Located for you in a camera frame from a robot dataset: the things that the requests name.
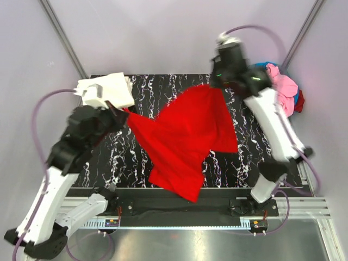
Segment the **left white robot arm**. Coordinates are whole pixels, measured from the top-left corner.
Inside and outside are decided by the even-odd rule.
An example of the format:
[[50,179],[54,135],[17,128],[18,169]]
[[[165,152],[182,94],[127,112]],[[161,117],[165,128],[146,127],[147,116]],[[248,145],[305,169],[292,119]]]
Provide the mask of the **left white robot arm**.
[[73,110],[67,127],[43,164],[45,176],[28,214],[18,227],[4,235],[15,247],[13,260],[19,247],[30,260],[52,260],[87,221],[99,214],[116,212],[118,195],[110,185],[95,188],[86,201],[67,214],[58,214],[68,191],[92,157],[93,149],[107,134],[122,130],[128,116],[110,102],[105,107],[83,105]]

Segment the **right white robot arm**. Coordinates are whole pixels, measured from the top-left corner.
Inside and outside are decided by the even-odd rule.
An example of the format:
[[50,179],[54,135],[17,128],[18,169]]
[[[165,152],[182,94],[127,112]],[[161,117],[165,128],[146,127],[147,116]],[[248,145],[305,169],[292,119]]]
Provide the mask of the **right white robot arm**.
[[277,185],[298,163],[313,155],[296,136],[283,109],[276,103],[277,92],[262,67],[249,66],[240,42],[220,43],[213,59],[210,83],[216,88],[231,88],[239,95],[261,126],[272,158],[258,164],[259,177],[247,201],[248,212],[260,215],[266,210]]

